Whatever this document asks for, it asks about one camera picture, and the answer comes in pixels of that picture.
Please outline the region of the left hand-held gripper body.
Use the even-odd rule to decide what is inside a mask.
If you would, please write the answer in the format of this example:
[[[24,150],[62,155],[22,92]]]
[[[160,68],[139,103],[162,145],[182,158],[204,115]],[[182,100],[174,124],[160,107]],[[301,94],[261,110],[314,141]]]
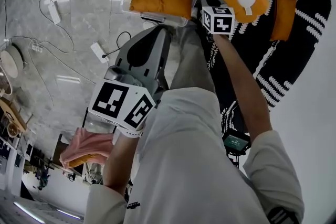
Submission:
[[[88,111],[120,128],[139,131],[167,89],[162,67],[153,74],[148,68],[137,74],[113,65],[97,83]]]

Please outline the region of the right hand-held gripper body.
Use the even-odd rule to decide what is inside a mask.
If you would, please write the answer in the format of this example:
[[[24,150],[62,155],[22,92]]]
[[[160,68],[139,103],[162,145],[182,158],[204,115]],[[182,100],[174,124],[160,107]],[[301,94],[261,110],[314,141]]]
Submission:
[[[211,34],[233,34],[235,12],[223,0],[201,0],[202,25]]]

